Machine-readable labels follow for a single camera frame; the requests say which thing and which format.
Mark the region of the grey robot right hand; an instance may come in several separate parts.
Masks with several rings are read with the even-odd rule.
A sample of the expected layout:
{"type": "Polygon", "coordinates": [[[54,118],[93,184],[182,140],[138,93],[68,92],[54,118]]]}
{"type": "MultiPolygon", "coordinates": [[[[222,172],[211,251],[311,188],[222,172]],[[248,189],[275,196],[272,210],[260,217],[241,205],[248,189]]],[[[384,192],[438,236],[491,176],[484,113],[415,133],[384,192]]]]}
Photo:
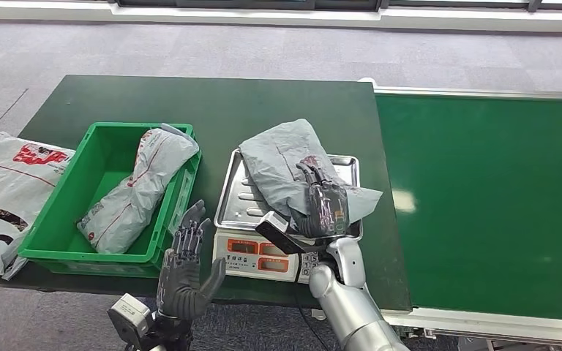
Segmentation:
{"type": "Polygon", "coordinates": [[[307,214],[292,211],[297,233],[306,238],[338,238],[348,234],[351,225],[348,196],[344,187],[307,159],[296,163],[307,182],[307,214]]]}

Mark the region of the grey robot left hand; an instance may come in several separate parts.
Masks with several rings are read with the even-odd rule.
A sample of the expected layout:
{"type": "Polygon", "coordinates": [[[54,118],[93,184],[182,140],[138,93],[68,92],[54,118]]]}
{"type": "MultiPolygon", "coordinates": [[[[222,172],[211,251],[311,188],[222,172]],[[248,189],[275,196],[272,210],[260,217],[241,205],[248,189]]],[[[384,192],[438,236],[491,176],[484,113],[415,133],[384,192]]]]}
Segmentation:
{"type": "Polygon", "coordinates": [[[195,320],[221,288],[226,276],[226,259],[217,258],[205,282],[200,282],[201,249],[211,220],[198,200],[186,210],[165,250],[157,288],[157,309],[166,317],[195,320]]]}

